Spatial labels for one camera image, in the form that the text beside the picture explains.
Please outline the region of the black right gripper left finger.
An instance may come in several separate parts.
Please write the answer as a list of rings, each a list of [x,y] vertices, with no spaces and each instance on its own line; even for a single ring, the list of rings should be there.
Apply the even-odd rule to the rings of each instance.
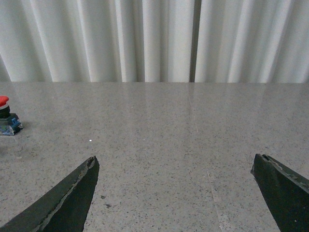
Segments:
[[[82,232],[98,181],[90,157],[35,203],[4,224],[2,232]]]

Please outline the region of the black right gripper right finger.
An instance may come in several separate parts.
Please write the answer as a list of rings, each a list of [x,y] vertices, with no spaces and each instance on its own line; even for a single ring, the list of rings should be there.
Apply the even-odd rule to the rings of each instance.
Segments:
[[[309,230],[309,180],[268,155],[256,154],[251,170],[281,232]]]

